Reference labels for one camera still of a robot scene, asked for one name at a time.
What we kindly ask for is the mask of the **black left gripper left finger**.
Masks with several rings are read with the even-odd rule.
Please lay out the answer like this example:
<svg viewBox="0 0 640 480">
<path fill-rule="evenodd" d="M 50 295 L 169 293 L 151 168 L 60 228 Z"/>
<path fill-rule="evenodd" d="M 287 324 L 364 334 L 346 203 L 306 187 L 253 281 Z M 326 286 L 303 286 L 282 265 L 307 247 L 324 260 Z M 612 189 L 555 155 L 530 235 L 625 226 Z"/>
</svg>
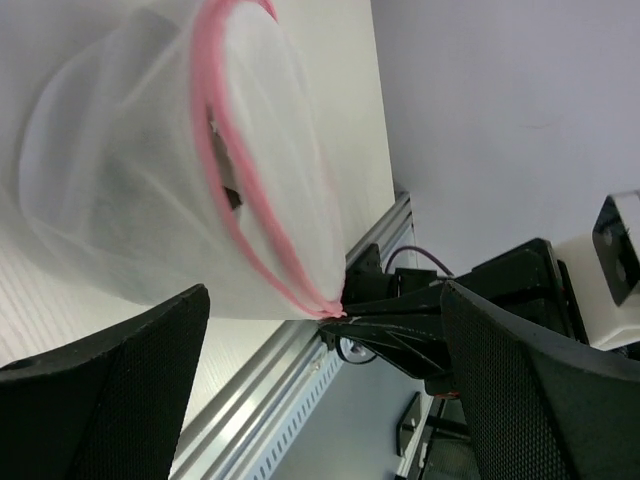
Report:
<svg viewBox="0 0 640 480">
<path fill-rule="evenodd" d="M 168 478 L 208 318 L 196 285 L 2 367 L 2 478 Z"/>
</svg>

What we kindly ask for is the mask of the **white mesh bag pink zipper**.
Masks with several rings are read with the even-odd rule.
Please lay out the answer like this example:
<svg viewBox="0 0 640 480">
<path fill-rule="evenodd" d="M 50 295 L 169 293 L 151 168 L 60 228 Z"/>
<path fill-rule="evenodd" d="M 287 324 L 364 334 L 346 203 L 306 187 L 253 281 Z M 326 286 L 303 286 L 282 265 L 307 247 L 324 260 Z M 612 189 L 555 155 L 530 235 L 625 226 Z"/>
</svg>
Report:
<svg viewBox="0 0 640 480">
<path fill-rule="evenodd" d="M 100 36 L 4 10 L 5 85 L 41 71 L 4 177 L 67 272 L 231 319 L 343 314 L 345 251 L 303 63 L 269 1 L 144 1 Z"/>
</svg>

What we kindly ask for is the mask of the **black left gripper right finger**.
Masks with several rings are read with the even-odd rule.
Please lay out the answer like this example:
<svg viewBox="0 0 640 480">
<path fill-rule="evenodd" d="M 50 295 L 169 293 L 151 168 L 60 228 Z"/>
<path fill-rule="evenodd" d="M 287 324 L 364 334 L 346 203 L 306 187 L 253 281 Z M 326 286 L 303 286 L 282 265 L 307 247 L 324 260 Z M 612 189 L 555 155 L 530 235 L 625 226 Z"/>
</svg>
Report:
<svg viewBox="0 0 640 480">
<path fill-rule="evenodd" d="M 441 318 L 481 478 L 638 478 L 638 362 L 454 282 Z"/>
</svg>

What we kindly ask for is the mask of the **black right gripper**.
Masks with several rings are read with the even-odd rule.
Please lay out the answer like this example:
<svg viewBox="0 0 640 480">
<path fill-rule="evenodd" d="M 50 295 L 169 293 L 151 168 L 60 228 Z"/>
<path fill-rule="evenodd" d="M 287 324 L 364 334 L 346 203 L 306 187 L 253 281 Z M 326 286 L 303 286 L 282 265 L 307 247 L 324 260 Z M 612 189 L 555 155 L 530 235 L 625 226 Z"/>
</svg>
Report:
<svg viewBox="0 0 640 480">
<path fill-rule="evenodd" d="M 346 315 L 319 329 L 361 343 L 412 378 L 452 372 L 441 320 L 447 278 L 434 270 L 375 267 L 362 255 L 347 271 Z M 566 263 L 549 241 L 534 238 L 453 279 L 533 323 L 589 343 Z"/>
</svg>

